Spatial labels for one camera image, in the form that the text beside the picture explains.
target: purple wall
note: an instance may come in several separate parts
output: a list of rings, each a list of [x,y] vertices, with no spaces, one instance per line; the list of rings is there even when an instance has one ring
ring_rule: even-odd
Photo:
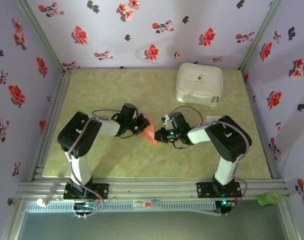
[[[304,0],[285,1],[243,73],[304,231]]]
[[[59,72],[14,0],[0,1],[0,50],[1,237],[18,183],[28,180]]]

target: marble-patterned tabletop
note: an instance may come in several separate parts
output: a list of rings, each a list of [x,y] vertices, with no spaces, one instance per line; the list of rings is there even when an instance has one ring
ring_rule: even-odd
[[[177,69],[75,69],[72,72],[54,137],[45,163],[44,177],[68,177],[69,164],[60,145],[59,132],[78,112],[91,115],[96,109],[121,110],[124,103],[135,105],[139,112],[151,115],[155,130],[162,126],[161,117],[184,105],[176,100]],[[229,115],[251,137],[252,146],[239,165],[236,176],[246,179],[269,179],[266,158],[261,145],[248,95],[239,70],[224,70],[224,90],[215,107],[189,104],[203,115]],[[189,108],[181,108],[190,126],[200,117]],[[112,116],[113,112],[102,112]],[[211,178],[220,155],[211,142],[175,149],[172,144],[152,144],[141,136],[120,139],[97,136],[88,153],[88,164],[94,178]]]

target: white box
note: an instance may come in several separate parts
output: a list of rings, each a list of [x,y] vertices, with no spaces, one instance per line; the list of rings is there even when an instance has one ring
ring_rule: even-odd
[[[223,94],[223,72],[216,66],[182,63],[177,74],[178,101],[214,107]]]

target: floral wallpaper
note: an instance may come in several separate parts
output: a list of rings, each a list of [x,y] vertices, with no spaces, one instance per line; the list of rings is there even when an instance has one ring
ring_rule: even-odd
[[[304,234],[304,0],[284,2],[243,73]]]
[[[271,0],[27,2],[63,69],[71,63],[70,69],[177,68],[184,62],[238,68]]]
[[[19,182],[28,181],[58,77],[15,1],[0,1],[0,238]]]

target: green table surface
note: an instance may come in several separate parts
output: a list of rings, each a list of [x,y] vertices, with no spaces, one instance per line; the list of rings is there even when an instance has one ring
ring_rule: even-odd
[[[59,132],[82,111],[89,116],[96,109],[121,110],[124,103],[135,105],[139,112],[151,115],[155,130],[162,127],[161,117],[185,103],[176,100],[177,69],[75,69],[72,72],[54,137],[45,163],[44,177],[68,177],[68,160],[57,143]],[[248,95],[239,70],[225,70],[224,90],[215,107],[188,104],[207,116],[229,115],[252,138],[252,146],[236,176],[246,179],[269,179],[266,158],[252,114]],[[200,116],[181,108],[190,126],[200,123]],[[112,116],[113,112],[102,112]],[[209,142],[175,149],[172,144],[154,145],[141,136],[127,139],[99,135],[89,153],[88,164],[94,178],[211,178],[220,155]]]

